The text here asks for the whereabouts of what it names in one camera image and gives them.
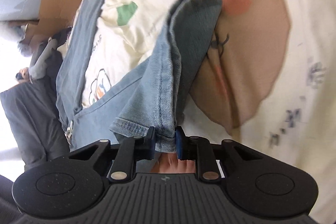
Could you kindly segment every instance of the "denim garment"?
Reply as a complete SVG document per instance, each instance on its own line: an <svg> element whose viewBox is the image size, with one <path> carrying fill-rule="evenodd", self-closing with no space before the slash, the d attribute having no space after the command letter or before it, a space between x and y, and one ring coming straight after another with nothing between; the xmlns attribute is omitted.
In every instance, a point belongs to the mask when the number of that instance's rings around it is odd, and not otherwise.
<svg viewBox="0 0 336 224"><path fill-rule="evenodd" d="M177 0L152 55L82 109L81 92L96 20L104 0L84 0L68 54L57 78L57 107L63 129L73 121L74 149L99 139L121 141L156 128L156 150L175 151L175 126L191 83L209 48L221 0Z"/></svg>

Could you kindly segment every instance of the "white fabric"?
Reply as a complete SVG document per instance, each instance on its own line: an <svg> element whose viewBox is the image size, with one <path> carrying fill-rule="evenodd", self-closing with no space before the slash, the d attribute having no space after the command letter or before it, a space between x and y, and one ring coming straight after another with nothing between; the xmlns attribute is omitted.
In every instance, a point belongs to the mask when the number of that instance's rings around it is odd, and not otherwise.
<svg viewBox="0 0 336 224"><path fill-rule="evenodd" d="M137 10L125 26L118 26L116 8L131 2ZM83 107L101 98L151 54L173 2L105 0L85 74ZM336 221L336 0L285 2L291 19L285 62L272 93L240 128L240 141L310 173L320 191L311 216L332 224ZM191 98L184 115L187 135L214 143L228 138Z"/></svg>

